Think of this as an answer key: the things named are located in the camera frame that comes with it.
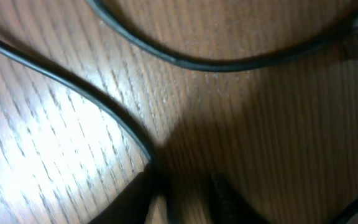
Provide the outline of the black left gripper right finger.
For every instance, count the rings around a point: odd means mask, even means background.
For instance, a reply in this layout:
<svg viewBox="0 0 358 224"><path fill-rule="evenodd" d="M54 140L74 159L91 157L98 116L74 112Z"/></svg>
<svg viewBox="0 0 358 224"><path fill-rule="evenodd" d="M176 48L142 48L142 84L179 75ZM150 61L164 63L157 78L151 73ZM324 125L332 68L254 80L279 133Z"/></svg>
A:
<svg viewBox="0 0 358 224"><path fill-rule="evenodd" d="M211 219L216 224L269 224L224 177L217 174L208 179L208 205Z"/></svg>

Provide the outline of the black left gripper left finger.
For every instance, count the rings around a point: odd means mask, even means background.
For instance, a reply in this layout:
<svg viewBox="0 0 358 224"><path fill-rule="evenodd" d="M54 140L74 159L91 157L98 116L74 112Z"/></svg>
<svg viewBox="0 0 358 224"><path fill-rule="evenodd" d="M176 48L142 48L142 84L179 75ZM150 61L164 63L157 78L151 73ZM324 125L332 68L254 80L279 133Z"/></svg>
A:
<svg viewBox="0 0 358 224"><path fill-rule="evenodd" d="M154 192L153 172L140 172L89 224L144 224Z"/></svg>

